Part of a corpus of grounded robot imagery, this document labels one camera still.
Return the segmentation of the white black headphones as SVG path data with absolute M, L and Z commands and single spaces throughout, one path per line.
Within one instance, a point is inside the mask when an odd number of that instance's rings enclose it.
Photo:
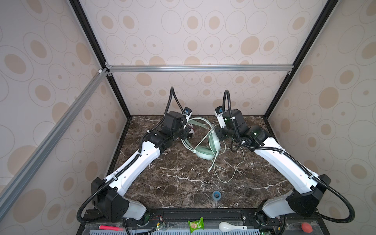
M 190 128 L 190 131 L 189 131 L 187 138 L 191 139 L 194 136 L 195 129 L 194 129 L 193 125 L 191 125 L 191 124 L 188 124 L 188 127 Z

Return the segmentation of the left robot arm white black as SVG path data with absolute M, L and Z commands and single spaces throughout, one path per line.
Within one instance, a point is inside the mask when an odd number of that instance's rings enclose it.
M 125 198 L 125 194 L 136 178 L 145 168 L 160 157 L 174 141 L 185 140 L 190 132 L 188 121 L 192 110 L 179 106 L 180 111 L 169 111 L 171 101 L 177 99 L 174 88 L 170 88 L 163 118 L 142 137 L 135 153 L 117 170 L 103 180 L 97 178 L 92 182 L 92 194 L 77 211 L 76 219 L 80 223 L 91 223 L 96 219 L 85 219 L 82 214 L 86 206 L 93 202 L 100 211 L 101 219 L 117 222 L 124 218 L 132 218 L 145 224 L 148 220 L 146 206 L 141 202 Z

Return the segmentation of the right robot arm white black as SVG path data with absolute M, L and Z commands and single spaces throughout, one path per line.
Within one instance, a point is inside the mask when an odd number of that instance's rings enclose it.
M 308 169 L 262 127 L 248 127 L 243 114 L 232 108 L 229 90 L 225 90 L 222 105 L 215 109 L 220 127 L 215 131 L 220 140 L 231 139 L 239 148 L 246 148 L 268 161 L 293 186 L 288 193 L 273 199 L 264 200 L 255 212 L 258 224 L 264 226 L 270 220 L 287 214 L 296 213 L 302 217 L 316 215 L 334 223 L 350 223 L 355 219 L 355 210 L 351 203 L 330 186 L 331 179 L 325 174 L 318 175 Z M 347 207 L 346 218 L 333 218 L 318 212 L 317 206 L 325 192 L 331 192 Z

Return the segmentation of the green headphones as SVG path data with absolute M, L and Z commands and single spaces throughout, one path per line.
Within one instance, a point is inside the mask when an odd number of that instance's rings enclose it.
M 196 146 L 192 146 L 188 138 L 181 140 L 183 146 L 201 159 L 214 161 L 221 150 L 221 143 L 215 132 L 216 125 L 203 117 L 194 117 L 188 121 L 187 127 L 195 126 L 208 130 L 207 134 Z

